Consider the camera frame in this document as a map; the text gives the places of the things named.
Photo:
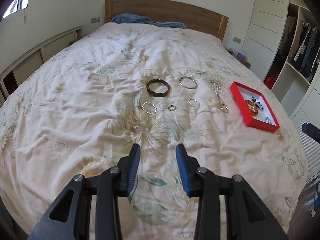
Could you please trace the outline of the red jewelry box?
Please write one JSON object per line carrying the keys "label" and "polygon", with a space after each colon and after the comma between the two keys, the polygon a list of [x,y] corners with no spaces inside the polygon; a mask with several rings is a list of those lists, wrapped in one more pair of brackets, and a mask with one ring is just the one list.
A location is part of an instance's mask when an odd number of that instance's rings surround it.
{"label": "red jewelry box", "polygon": [[[236,81],[233,81],[231,84],[230,91],[235,103],[239,107],[246,126],[272,133],[280,128],[279,122],[276,119],[270,104],[261,92]],[[257,116],[253,116],[250,113],[245,100],[251,100],[258,106],[259,113]],[[267,116],[271,119],[272,124],[265,122]]]}

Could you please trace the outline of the amber orange bangle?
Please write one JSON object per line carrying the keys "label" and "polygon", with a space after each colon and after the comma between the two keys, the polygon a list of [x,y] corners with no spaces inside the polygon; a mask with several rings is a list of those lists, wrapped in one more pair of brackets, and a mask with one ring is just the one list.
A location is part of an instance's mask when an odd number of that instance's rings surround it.
{"label": "amber orange bangle", "polygon": [[245,103],[253,116],[257,116],[259,113],[258,106],[251,100],[245,100]]}

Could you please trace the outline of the twisted silver hoop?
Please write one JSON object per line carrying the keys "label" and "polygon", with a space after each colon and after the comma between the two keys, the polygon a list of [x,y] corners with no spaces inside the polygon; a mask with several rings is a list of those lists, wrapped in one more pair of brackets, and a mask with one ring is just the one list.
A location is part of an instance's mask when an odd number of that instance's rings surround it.
{"label": "twisted silver hoop", "polygon": [[196,99],[188,99],[188,103],[191,105],[191,107],[200,107],[200,103]]}
{"label": "twisted silver hoop", "polygon": [[144,102],[141,106],[141,109],[148,115],[154,115],[157,113],[157,107],[151,102]]}

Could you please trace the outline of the thin silver bangle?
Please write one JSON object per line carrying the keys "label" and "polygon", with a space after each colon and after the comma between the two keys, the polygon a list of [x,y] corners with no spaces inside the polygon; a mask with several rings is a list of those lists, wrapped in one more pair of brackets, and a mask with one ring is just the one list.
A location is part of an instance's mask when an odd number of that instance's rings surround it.
{"label": "thin silver bangle", "polygon": [[182,87],[186,89],[197,89],[198,85],[197,82],[188,76],[183,76],[179,79],[179,83]]}

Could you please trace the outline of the dark brown bangle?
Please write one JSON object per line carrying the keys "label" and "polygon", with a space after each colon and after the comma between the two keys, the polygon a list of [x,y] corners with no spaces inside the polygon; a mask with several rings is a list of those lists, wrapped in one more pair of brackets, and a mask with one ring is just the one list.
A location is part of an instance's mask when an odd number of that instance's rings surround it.
{"label": "dark brown bangle", "polygon": [[[153,90],[151,89],[151,85],[152,85],[153,83],[160,83],[160,84],[162,84],[162,85],[165,85],[165,87],[167,88],[167,90],[166,90],[165,92],[163,92],[163,93],[157,93],[157,92],[155,92],[155,91],[153,91]],[[167,96],[167,95],[170,93],[170,85],[169,85],[166,81],[164,81],[164,80],[161,80],[161,79],[152,79],[152,80],[150,80],[150,81],[146,84],[146,90],[147,90],[147,92],[148,92],[151,96],[157,97],[157,98],[162,98],[162,97]]]}

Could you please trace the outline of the open closet shelving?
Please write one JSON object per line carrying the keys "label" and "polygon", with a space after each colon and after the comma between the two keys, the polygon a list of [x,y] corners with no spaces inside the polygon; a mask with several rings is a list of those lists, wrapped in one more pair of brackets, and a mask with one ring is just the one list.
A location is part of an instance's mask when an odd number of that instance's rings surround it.
{"label": "open closet shelving", "polygon": [[[301,5],[289,4],[289,14],[302,14],[301,19],[319,26],[311,11]],[[276,54],[268,75],[277,77],[271,90],[298,131],[309,165],[307,181],[311,181],[319,176],[319,144],[302,131],[302,124],[319,127],[319,63],[313,80],[308,82],[291,64],[281,63]]]}

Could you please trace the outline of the red bag in closet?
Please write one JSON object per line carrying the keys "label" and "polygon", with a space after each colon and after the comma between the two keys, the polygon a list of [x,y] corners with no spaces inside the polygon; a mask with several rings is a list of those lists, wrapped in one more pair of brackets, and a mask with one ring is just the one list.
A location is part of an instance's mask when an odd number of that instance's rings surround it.
{"label": "red bag in closet", "polygon": [[265,86],[271,90],[272,87],[274,86],[275,82],[276,82],[277,77],[275,75],[268,75],[265,80],[264,80],[264,84]]}

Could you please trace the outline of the hanging clothes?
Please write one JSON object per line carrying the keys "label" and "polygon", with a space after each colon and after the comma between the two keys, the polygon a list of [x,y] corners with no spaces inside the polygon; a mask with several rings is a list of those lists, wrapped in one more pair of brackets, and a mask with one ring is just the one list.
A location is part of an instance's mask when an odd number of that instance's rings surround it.
{"label": "hanging clothes", "polygon": [[302,14],[289,14],[277,52],[281,63],[288,62],[311,82],[319,63],[319,26],[301,19]]}

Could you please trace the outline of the white wardrobe door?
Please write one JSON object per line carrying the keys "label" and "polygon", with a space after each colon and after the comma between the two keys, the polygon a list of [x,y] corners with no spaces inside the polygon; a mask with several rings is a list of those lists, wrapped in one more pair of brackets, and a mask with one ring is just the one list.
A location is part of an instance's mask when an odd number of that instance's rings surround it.
{"label": "white wardrobe door", "polygon": [[267,76],[278,51],[288,6],[289,0],[255,0],[242,53],[260,80]]}

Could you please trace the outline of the wooden headboard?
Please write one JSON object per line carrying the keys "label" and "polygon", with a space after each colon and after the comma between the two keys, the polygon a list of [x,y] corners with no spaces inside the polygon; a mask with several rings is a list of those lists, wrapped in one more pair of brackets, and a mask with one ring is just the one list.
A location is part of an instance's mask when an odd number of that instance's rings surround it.
{"label": "wooden headboard", "polygon": [[213,35],[223,40],[229,18],[195,5],[170,0],[106,0],[104,22],[112,17],[131,13],[156,22],[182,22],[188,29]]}

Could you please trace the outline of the blue pillow right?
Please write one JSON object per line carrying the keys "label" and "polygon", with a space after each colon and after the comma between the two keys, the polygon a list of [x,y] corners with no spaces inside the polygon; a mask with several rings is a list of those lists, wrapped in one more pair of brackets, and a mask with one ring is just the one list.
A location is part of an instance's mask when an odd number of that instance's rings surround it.
{"label": "blue pillow right", "polygon": [[161,28],[180,28],[180,29],[185,29],[186,26],[182,22],[155,22],[153,23],[154,26],[156,27],[161,27]]}

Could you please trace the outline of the right wall switch plate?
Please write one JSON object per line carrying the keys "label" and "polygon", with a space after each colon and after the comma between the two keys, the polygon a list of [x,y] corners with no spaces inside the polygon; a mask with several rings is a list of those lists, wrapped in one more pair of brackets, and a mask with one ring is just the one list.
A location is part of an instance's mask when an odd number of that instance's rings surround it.
{"label": "right wall switch plate", "polygon": [[239,44],[241,43],[241,39],[239,39],[239,38],[237,38],[237,37],[234,37],[234,38],[233,38],[233,41],[236,42],[236,43],[239,43]]}

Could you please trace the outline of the wall switch plate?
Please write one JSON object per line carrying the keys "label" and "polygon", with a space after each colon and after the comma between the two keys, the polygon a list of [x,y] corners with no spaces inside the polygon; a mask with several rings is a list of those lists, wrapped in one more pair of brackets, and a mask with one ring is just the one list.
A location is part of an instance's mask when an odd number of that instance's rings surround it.
{"label": "wall switch plate", "polygon": [[91,18],[91,23],[99,23],[99,22],[100,22],[99,17]]}
{"label": "wall switch plate", "polygon": [[233,41],[236,42],[236,43],[239,43],[239,44],[241,43],[241,39],[239,39],[239,38],[237,38],[237,37],[234,37],[234,38],[233,38]]}

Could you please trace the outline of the low white wall cabinet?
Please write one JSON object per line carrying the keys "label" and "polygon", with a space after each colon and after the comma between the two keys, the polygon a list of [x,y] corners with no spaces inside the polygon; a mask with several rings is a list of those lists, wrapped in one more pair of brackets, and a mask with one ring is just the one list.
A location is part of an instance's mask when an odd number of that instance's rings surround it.
{"label": "low white wall cabinet", "polygon": [[1,71],[1,103],[51,57],[82,38],[82,26],[55,35],[38,44]]}

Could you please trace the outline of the left wall switch plate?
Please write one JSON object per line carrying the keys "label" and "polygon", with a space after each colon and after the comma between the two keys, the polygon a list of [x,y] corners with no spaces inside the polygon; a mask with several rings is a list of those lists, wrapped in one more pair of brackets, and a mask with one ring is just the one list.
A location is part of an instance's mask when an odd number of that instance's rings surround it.
{"label": "left wall switch plate", "polygon": [[91,23],[99,23],[99,22],[100,22],[99,17],[91,18]]}

